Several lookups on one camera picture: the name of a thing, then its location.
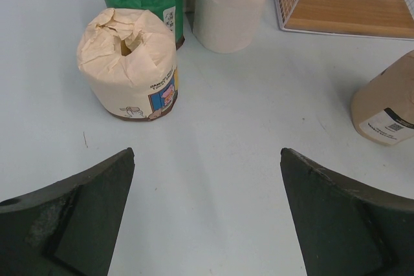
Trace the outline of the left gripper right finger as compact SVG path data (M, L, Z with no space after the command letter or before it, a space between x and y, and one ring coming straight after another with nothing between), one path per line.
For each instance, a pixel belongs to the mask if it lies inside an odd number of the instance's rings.
M281 175L307 275L412 275L413 200L332 171L293 149Z

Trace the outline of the cream cartoon roll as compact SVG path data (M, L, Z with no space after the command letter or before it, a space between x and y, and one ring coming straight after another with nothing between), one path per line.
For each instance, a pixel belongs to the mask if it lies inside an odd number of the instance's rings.
M100 12L78 44L77 63L103 107L123 120L165 116L178 98L175 36L149 10Z

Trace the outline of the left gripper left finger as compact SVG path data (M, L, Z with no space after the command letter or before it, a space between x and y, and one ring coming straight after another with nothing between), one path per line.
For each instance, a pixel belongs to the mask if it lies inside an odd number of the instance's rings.
M107 275L135 170L124 149L1 202L2 275Z

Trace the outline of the unwrapped white paper roll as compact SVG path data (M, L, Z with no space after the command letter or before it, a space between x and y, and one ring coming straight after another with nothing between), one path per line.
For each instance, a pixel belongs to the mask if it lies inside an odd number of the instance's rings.
M193 34L208 50L228 54L251 44L266 0L195 0Z

